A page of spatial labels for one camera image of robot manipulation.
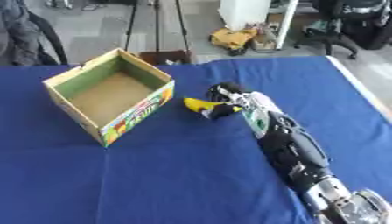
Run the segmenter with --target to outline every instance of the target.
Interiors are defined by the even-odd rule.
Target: floor
[[[94,11],[80,10],[82,1],[73,0],[73,10],[48,8],[44,0],[25,0],[30,9],[48,19],[59,33],[72,63],[81,63],[116,47],[124,47],[131,6],[107,5]],[[141,0],[136,15],[134,35],[129,51],[140,53],[155,48],[154,14],[148,0]],[[207,42],[211,32],[223,26],[217,10],[219,0],[182,0],[185,24],[189,32],[194,63],[232,59],[224,50]],[[162,1],[161,43],[165,50],[184,49],[174,1]],[[256,53],[248,51],[242,57],[282,57],[320,55],[323,50],[315,46],[293,49],[292,41],[286,41],[282,51]],[[356,61],[347,58],[345,50],[336,48],[339,59],[365,86],[392,109],[392,48],[379,51],[361,51]]]

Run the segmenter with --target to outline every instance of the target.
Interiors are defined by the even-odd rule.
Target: blue fabric
[[[222,81],[269,95],[351,190],[392,201],[392,127],[326,58],[162,67],[175,98],[107,152],[40,84],[66,69],[0,69],[1,223],[311,223],[240,115],[212,122],[182,105]]]

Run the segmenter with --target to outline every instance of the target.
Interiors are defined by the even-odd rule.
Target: cardboard
[[[173,96],[171,76],[115,49],[44,81],[53,101],[103,146]]]

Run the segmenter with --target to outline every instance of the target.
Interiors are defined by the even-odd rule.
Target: white cabinet
[[[219,13],[230,30],[239,31],[264,22],[269,8],[270,0],[220,0]]]

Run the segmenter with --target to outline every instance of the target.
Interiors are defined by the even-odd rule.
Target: box label
[[[136,106],[119,115],[113,122],[103,127],[100,131],[105,146],[112,144],[118,137],[131,130],[144,118],[167,103],[173,95],[174,80],[150,94]]]

